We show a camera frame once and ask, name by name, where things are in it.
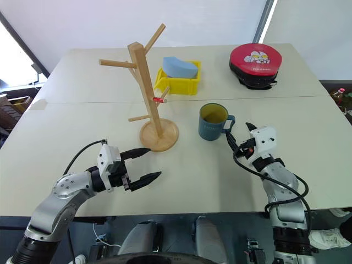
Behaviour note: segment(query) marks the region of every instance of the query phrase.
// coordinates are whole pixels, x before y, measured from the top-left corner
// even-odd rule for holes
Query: blue mug
[[[231,120],[230,128],[224,129],[227,120]],[[207,103],[199,111],[198,133],[205,140],[215,140],[221,133],[231,131],[236,119],[221,104]]]

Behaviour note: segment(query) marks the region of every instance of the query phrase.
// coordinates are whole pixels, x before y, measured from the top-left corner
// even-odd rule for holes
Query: yellow basket
[[[184,79],[184,78],[171,78],[168,77],[163,69],[160,68],[158,75],[155,81],[154,89],[159,89],[163,92],[167,86],[170,87],[170,94],[179,94],[179,95],[195,95],[197,94],[197,85],[200,81],[202,63],[196,60],[190,60],[198,68],[198,73],[196,78],[193,79]]]

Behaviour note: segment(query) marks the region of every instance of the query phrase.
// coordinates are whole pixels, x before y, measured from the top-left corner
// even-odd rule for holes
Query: white table
[[[82,205],[78,216],[262,211],[267,202],[259,178],[239,168],[224,135],[198,136],[198,112],[211,101],[168,102],[162,117],[174,121],[180,137],[162,153],[150,152],[126,164],[132,180],[162,171],[135,192],[102,192]],[[304,178],[312,208],[351,206],[352,127],[328,96],[220,100],[236,116],[233,135],[248,139],[245,122],[278,131],[276,157]],[[121,151],[140,147],[145,120],[127,117],[144,103],[49,103],[30,108],[0,150],[0,215],[29,216],[46,197],[71,158],[86,144],[107,138]],[[88,149],[71,171],[96,164],[100,147]]]
[[[154,84],[163,57],[176,56],[202,61],[202,80],[195,96],[168,95],[169,101],[220,100],[327,96],[291,44],[274,44],[283,57],[278,84],[270,90],[248,90],[229,68],[231,51],[236,46],[152,48],[147,60]],[[127,48],[73,49],[56,66],[36,99],[49,103],[142,102],[138,84],[125,68],[100,66],[99,59],[130,61]]]

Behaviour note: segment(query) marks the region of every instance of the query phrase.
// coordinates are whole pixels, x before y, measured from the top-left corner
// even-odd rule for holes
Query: bottle
[[[336,104],[340,104],[343,98],[343,92],[345,91],[345,89],[340,88],[339,90],[330,93],[331,97],[334,99]]]

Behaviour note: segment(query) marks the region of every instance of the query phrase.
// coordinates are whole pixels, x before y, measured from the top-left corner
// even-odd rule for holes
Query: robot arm
[[[30,222],[12,258],[13,264],[50,263],[56,248],[65,235],[78,208],[97,193],[113,187],[137,190],[154,181],[161,172],[150,173],[131,182],[124,161],[149,152],[136,148],[119,153],[115,147],[103,144],[98,155],[98,167],[85,172],[69,173],[58,179],[50,195],[35,209]]]
[[[236,163],[263,179],[276,247],[273,263],[315,264],[303,203],[297,196],[298,179],[285,168],[280,158],[274,159],[271,154],[276,147],[276,130],[269,126],[257,128],[250,123],[247,123],[247,127],[251,138],[240,146],[230,133],[227,133],[227,140],[234,151]],[[256,172],[239,163],[238,158],[241,156],[246,157]]]

